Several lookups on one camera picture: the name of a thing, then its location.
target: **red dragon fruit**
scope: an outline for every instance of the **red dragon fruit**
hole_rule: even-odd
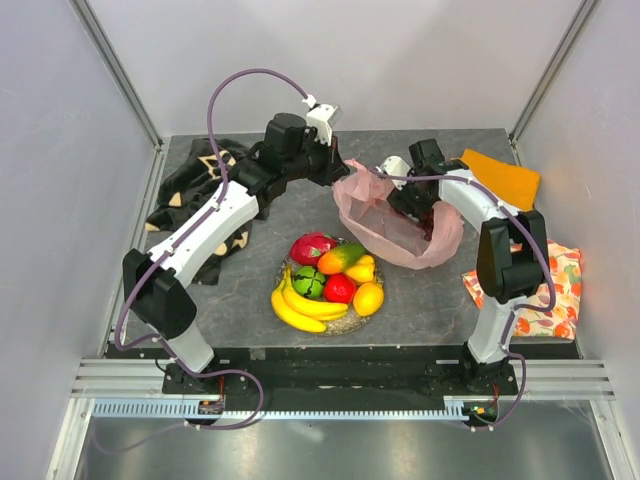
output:
[[[325,233],[306,233],[293,243],[289,256],[300,265],[315,267],[320,257],[337,245],[338,242]]]

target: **fruit bowl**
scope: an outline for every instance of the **fruit bowl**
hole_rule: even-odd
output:
[[[335,239],[338,244],[345,244],[348,243],[347,240],[345,240],[344,238],[336,238]],[[289,255],[287,255],[284,260],[282,261],[282,264],[280,265],[280,268],[278,269],[278,273],[276,274],[276,278],[275,278],[275,285],[279,285],[280,282],[282,281],[282,278],[284,276],[285,270],[288,266],[291,266],[291,268],[293,269],[293,271],[298,270],[298,268],[301,267],[300,264],[294,262],[291,257],[289,257]],[[376,259],[376,265],[375,265],[375,270],[374,270],[374,277],[375,277],[375,281],[377,283],[379,283],[380,285],[384,286],[384,280],[382,277],[382,273],[380,272],[380,267],[378,265],[378,260]],[[353,306],[353,304],[349,305],[349,308],[347,310],[347,314],[338,319],[338,320],[332,320],[332,321],[328,321],[326,322],[326,326],[327,329],[323,332],[323,333],[317,333],[316,335],[322,335],[322,336],[332,336],[332,335],[343,335],[345,333],[350,333],[353,332],[354,330],[357,330],[358,328],[362,327],[363,325],[365,325],[366,323],[369,322],[369,320],[371,320],[371,318],[373,317],[373,315],[371,316],[360,316],[358,315],[358,313],[355,311],[355,308]]]

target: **floral towel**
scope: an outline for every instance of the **floral towel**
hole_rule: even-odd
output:
[[[580,250],[549,244],[549,265],[556,290],[556,306],[552,312],[535,312],[520,309],[515,335],[520,337],[559,337],[575,340],[580,313],[582,278],[580,273]],[[476,271],[462,276],[465,286],[478,308],[482,308],[484,292],[478,284]],[[536,295],[527,303],[544,306],[549,304],[549,287],[540,285]]]

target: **plastic bag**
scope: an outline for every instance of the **plastic bag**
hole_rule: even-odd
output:
[[[433,234],[428,242],[424,230],[394,212],[386,201],[395,188],[391,180],[377,177],[355,160],[345,163],[356,172],[333,185],[333,198],[340,220],[367,250],[414,270],[441,265],[455,255],[463,233],[455,208],[445,202],[434,205]]]

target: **patterned cloth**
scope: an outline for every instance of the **patterned cloth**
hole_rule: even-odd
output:
[[[217,140],[220,155],[227,167],[244,159],[249,151],[244,145],[222,138]],[[191,143],[189,156],[180,167],[160,185],[157,208],[147,218],[148,232],[175,232],[196,213],[215,193],[220,184],[220,166],[208,138],[197,138]],[[202,264],[192,282],[217,285],[222,261],[247,246],[251,222],[233,232]]]
[[[580,272],[580,250],[558,245],[551,240],[549,245],[549,266],[556,290],[556,306],[551,312],[535,312],[521,309],[514,335],[520,337],[559,337],[575,340],[580,313],[582,276]],[[473,301],[482,308],[484,292],[478,284],[476,271],[462,276]],[[540,285],[536,295],[527,303],[538,306],[549,304],[549,287]]]

